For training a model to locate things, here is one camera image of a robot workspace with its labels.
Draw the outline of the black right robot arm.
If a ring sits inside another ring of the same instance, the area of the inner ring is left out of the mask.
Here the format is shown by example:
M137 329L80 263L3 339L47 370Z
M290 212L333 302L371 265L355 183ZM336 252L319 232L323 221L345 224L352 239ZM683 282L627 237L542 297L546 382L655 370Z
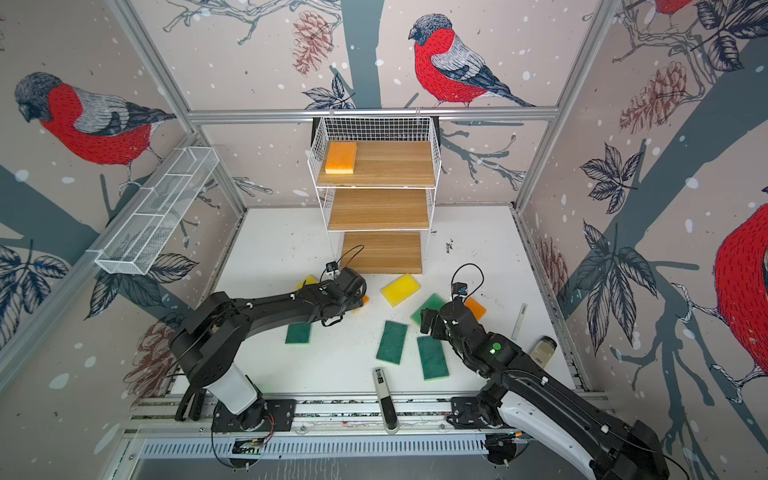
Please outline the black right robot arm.
M462 363L486 379L476 396L483 422L523 431L588 479L666 479L657 434L629 425L557 381L509 338L487 332L463 301L420 313L422 333L448 342Z

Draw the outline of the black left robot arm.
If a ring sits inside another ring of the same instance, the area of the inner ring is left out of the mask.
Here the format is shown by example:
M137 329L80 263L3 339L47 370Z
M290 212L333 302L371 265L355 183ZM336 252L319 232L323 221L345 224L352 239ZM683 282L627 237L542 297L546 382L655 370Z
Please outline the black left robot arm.
M190 402L206 391L234 416L243 430L254 430L268 415L261 391L235 364L249 337L293 324L334 325L363 306L366 280L350 268L336 277L305 284L289 293L233 299L215 292L175 330L169 348L188 381L175 419L193 417Z

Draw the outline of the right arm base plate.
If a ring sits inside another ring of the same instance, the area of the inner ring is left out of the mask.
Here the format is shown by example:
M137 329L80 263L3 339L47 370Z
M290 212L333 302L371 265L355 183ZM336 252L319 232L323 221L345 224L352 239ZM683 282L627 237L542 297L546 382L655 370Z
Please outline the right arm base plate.
M452 397L450 412L445 420L457 430L488 428L487 422L481 415L479 400L475 396Z

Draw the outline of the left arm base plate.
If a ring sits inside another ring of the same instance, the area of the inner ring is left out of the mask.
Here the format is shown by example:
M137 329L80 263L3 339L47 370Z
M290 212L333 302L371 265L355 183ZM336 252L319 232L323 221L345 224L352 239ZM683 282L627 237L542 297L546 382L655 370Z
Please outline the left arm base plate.
M251 407L235 415L219 401L213 411L214 433L288 432L297 406L295 399L257 400Z

